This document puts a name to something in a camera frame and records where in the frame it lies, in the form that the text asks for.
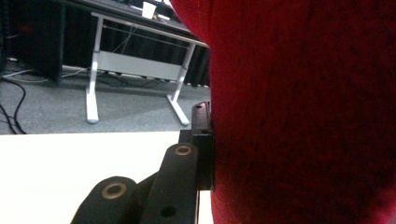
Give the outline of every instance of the table leg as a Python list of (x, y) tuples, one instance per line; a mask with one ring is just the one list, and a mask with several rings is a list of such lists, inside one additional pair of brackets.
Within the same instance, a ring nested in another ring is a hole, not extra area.
[(184, 78), (186, 77), (187, 71), (189, 70), (190, 61), (192, 58), (192, 54), (194, 53), (195, 44), (190, 43), (189, 48), (187, 50), (186, 56), (184, 57), (184, 62), (180, 67), (177, 77), (177, 88), (173, 94), (167, 94), (166, 98), (171, 104), (172, 108), (175, 110), (177, 117), (180, 119), (182, 125), (189, 125), (190, 121), (187, 119), (183, 110), (180, 108), (180, 105), (177, 103), (177, 98), (180, 95), (181, 87), (183, 86)]
[(96, 103), (95, 85), (96, 85), (96, 76), (98, 70), (98, 56), (100, 51), (100, 42), (102, 38), (103, 20), (104, 19), (102, 17), (98, 17), (95, 46), (92, 55), (91, 77), (90, 77), (90, 82), (87, 86), (87, 97), (86, 97), (87, 121), (91, 124), (97, 123), (99, 121), (98, 108)]

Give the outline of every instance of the red fabric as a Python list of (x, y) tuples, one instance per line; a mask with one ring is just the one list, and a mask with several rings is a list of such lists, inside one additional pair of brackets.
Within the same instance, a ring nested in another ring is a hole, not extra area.
[(215, 223), (392, 222), (396, 1), (173, 6), (211, 50)]

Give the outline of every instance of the white table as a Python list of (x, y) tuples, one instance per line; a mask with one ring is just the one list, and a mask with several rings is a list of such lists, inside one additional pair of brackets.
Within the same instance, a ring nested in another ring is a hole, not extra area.
[[(98, 69), (100, 69), (105, 71), (114, 71), (144, 77), (156, 77), (174, 80), (176, 82), (176, 89), (172, 94), (167, 94), (166, 98), (169, 104), (174, 109), (175, 113), (177, 114), (177, 117), (179, 118), (181, 124), (185, 126), (189, 125), (190, 121), (187, 119), (183, 110), (180, 108), (180, 105), (177, 102), (177, 98), (180, 95), (180, 90), (186, 77), (187, 70), (189, 69), (191, 57), (194, 52), (195, 46), (199, 45), (207, 47), (207, 44), (196, 39), (188, 38), (182, 35), (176, 35), (171, 32), (166, 32), (161, 29), (152, 28), (131, 21), (124, 21), (95, 12), (93, 12), (92, 15), (98, 18), (98, 22), (96, 28), (95, 45), (92, 54), (90, 82), (87, 85), (86, 92), (87, 121), (91, 124), (97, 123), (99, 121), (95, 85), (97, 71)], [(104, 21), (114, 21), (119, 24), (134, 27), (136, 29), (145, 30), (158, 35), (165, 35), (189, 43), (183, 64), (175, 65), (170, 63), (155, 62), (152, 60), (125, 56), (100, 50), (102, 31), (105, 28)]]
[[(0, 135), (0, 223), (70, 223), (96, 184), (144, 180), (177, 140), (178, 132)], [(209, 194), (201, 192), (199, 223), (213, 223)]]

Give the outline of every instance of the metal grommet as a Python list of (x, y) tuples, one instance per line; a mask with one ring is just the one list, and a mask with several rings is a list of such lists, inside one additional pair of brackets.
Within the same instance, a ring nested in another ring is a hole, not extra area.
[(192, 153), (192, 148), (187, 146), (177, 147), (175, 153), (179, 156), (187, 156)]
[(113, 183), (107, 185), (102, 190), (102, 196), (106, 199), (113, 200), (119, 198), (126, 192), (126, 185), (123, 183)]

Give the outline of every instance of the computer tower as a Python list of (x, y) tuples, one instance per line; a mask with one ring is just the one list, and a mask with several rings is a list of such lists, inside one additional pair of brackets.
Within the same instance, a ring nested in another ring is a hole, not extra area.
[(64, 55), (64, 1), (9, 1), (9, 53), (60, 84)]
[(9, 33), (9, 16), (8, 0), (0, 1), (0, 73), (2, 74), (6, 64), (9, 51), (9, 39), (12, 37)]

